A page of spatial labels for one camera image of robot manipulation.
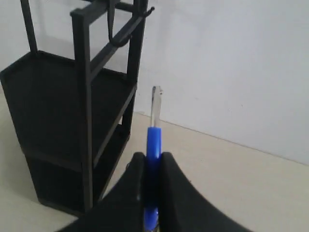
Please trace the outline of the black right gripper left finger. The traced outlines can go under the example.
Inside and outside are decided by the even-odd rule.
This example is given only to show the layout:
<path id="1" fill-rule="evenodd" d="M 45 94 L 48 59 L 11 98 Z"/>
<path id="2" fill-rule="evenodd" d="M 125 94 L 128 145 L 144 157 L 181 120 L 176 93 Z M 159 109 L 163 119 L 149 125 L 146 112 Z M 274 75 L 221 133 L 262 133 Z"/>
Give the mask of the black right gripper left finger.
<path id="1" fill-rule="evenodd" d="M 134 153 L 125 172 L 90 211 L 60 232 L 142 232 L 145 155 Z"/>

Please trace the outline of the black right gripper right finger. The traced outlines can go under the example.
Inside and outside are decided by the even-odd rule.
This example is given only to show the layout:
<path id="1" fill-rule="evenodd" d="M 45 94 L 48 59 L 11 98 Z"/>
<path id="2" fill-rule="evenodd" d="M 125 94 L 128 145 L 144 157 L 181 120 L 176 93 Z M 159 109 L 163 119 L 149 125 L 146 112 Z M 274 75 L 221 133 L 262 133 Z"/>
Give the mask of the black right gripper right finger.
<path id="1" fill-rule="evenodd" d="M 250 231 L 206 200 L 169 152 L 161 155 L 158 203 L 161 232 Z"/>

